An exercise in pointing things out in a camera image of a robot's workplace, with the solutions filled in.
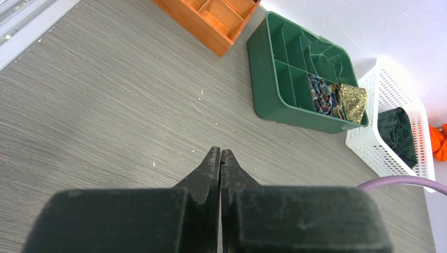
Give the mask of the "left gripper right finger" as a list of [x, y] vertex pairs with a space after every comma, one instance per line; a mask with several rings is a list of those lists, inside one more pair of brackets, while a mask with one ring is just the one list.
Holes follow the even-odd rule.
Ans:
[[353, 187], [262, 186], [221, 155], [224, 252], [392, 252], [377, 205]]

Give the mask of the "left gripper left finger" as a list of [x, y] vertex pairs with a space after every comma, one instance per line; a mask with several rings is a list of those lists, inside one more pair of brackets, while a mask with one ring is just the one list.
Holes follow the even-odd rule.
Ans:
[[216, 252], [220, 157], [171, 188], [72, 189], [44, 205], [23, 252]]

